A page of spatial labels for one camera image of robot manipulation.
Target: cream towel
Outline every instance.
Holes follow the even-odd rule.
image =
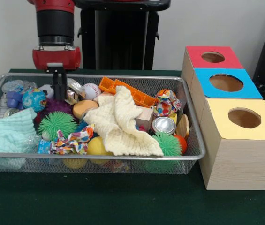
[[[115,96],[99,96],[99,108],[88,111],[84,121],[95,124],[94,132],[103,138],[106,151],[115,156],[163,156],[159,143],[136,129],[134,118],[142,109],[135,106],[130,91],[124,86],[116,90]]]

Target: mint green towel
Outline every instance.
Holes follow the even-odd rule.
[[[32,153],[34,146],[27,140],[36,135],[35,117],[29,108],[0,119],[0,152]],[[25,158],[0,158],[0,169],[20,169],[25,162]]]

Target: stacked wooden boxes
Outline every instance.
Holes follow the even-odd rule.
[[[232,49],[187,46],[182,78],[204,136],[206,188],[265,190],[265,101]]]

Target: wire basket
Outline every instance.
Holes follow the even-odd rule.
[[[99,85],[103,75],[68,75],[80,84],[95,83]],[[57,173],[164,173],[187,174],[195,162],[205,155],[202,139],[194,107],[185,81],[178,77],[150,77],[150,76],[108,76],[119,79],[130,86],[154,96],[161,89],[173,90],[182,101],[184,108],[177,115],[177,122],[182,113],[189,118],[190,132],[187,138],[188,149],[183,156],[176,157],[140,157],[140,156],[101,156],[101,155],[53,155],[53,154],[25,154],[0,153],[0,172],[57,172]],[[3,95],[1,87],[12,80],[26,80],[35,82],[38,86],[52,82],[48,74],[8,73],[0,76],[0,98]],[[113,170],[106,166],[92,163],[89,159],[107,159],[113,163],[124,163],[126,169]],[[64,165],[64,160],[85,163],[80,169],[70,169]]]

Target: yellow ball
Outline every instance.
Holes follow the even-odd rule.
[[[90,140],[88,143],[88,149],[87,149],[88,155],[106,155],[106,156],[112,156],[113,154],[111,152],[107,152],[105,150],[102,137],[94,137]],[[102,165],[109,161],[109,159],[90,159],[92,163]]]
[[[64,165],[70,169],[77,170],[82,167],[87,163],[87,159],[85,158],[64,158],[62,160]]]

